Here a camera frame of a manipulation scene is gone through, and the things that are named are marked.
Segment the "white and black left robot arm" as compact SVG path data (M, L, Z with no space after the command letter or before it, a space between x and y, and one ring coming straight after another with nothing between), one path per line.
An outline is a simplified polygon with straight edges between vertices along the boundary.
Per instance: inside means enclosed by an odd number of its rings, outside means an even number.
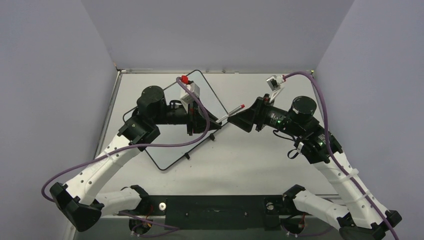
M100 191L129 160L160 135L160 125L185 125L190 136L221 128L216 116L209 111L204 113L191 95L185 96L188 101L179 99L167 103L161 87L146 87L131 117L98 156L99 160L66 183L56 182L50 187L56 206L77 231L90 229L106 215L120 211L143 215L149 210L150 196L139 185L108 193Z

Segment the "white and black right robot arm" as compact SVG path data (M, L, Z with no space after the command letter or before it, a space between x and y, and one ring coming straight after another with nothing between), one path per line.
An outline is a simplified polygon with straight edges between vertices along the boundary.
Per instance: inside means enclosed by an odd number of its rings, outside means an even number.
M282 194L282 207L291 215L309 214L336 229L345 240L381 240L402 220L367 189L349 163L337 139L314 117L317 103L296 97L288 110L274 106L268 95L228 118L232 125L251 132L271 127L293 140L295 156L302 155L331 184L342 204L321 198L298 184Z

